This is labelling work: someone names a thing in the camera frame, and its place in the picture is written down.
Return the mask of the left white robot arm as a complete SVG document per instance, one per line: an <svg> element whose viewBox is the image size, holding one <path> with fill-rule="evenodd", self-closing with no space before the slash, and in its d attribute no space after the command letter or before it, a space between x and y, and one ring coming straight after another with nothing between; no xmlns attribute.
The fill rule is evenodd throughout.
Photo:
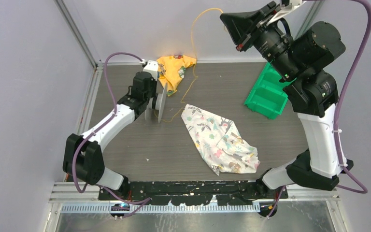
<svg viewBox="0 0 371 232"><path fill-rule="evenodd" d="M149 72L137 72L128 92L115 108L92 129L81 135L71 134L66 140L62 169L89 185L110 189L117 200L128 196L128 178L106 168L102 152L127 125L143 114L157 98L157 80Z"/></svg>

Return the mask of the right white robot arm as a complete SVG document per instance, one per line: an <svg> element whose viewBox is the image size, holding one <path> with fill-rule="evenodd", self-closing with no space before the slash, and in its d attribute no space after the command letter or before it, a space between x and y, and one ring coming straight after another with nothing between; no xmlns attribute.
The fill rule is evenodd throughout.
<svg viewBox="0 0 371 232"><path fill-rule="evenodd" d="M271 1L252 12L220 15L238 51L254 47L279 73L305 131L308 148L255 181L257 194L265 199L290 184L333 190L344 168L353 165L337 152L333 124L339 94L336 80L325 72L345 52L341 35L332 24L318 21L294 39L285 20L291 11L285 2Z"/></svg>

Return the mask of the translucent white cable spool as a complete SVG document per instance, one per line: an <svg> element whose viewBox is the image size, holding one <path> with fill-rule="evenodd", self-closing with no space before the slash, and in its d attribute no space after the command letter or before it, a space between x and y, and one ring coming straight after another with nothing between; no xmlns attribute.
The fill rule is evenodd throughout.
<svg viewBox="0 0 371 232"><path fill-rule="evenodd" d="M165 102L167 98L167 90L168 90L168 84L165 84L163 88L162 93L158 93L156 96L154 96L150 102L148 103L146 110L144 112L145 120L150 121L152 117L152 113L154 111L158 111L158 122L160 123L162 121L162 115L164 112Z"/></svg>

